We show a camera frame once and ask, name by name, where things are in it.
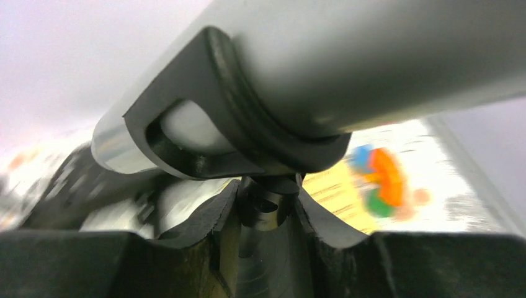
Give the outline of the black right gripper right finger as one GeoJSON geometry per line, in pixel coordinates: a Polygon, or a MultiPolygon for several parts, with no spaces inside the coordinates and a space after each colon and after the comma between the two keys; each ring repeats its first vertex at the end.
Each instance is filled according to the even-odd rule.
{"type": "Polygon", "coordinates": [[[524,297],[525,238],[498,233],[366,235],[306,191],[295,203],[315,297],[524,297]]]}

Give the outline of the silver grey microphone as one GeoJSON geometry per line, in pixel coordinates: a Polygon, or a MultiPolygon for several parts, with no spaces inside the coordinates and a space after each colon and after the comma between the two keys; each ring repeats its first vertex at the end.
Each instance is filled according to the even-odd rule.
{"type": "MultiPolygon", "coordinates": [[[[213,1],[97,123],[98,164],[123,174],[161,169],[123,117],[206,27],[231,39],[261,106],[303,140],[525,94],[524,1],[213,1]]],[[[161,127],[202,153],[230,149],[188,99],[161,127]]]]}

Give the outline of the black microphone stand base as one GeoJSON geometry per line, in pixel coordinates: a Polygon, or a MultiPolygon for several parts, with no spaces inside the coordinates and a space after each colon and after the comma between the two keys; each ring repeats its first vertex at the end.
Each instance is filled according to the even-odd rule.
{"type": "Polygon", "coordinates": [[[313,229],[302,188],[306,173],[342,158],[349,135],[293,136],[266,113],[239,67],[231,39],[201,30],[152,80],[123,117],[156,166],[190,178],[230,178],[181,226],[134,241],[154,297],[314,297],[313,229]],[[198,149],[170,139],[162,120],[188,99],[230,149],[198,149]]]}

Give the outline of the yellow sheet music page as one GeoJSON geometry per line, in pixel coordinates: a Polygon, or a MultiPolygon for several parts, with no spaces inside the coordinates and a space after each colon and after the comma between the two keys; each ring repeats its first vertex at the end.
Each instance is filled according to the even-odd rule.
{"type": "Polygon", "coordinates": [[[303,188],[322,207],[347,225],[371,234],[379,229],[362,200],[355,175],[346,159],[319,173],[307,174],[303,188]]]}

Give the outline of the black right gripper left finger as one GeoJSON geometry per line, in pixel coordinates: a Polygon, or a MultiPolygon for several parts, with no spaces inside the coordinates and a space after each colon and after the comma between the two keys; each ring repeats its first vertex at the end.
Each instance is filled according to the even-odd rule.
{"type": "Polygon", "coordinates": [[[159,239],[131,232],[1,234],[2,297],[233,297],[239,181],[159,239]]]}

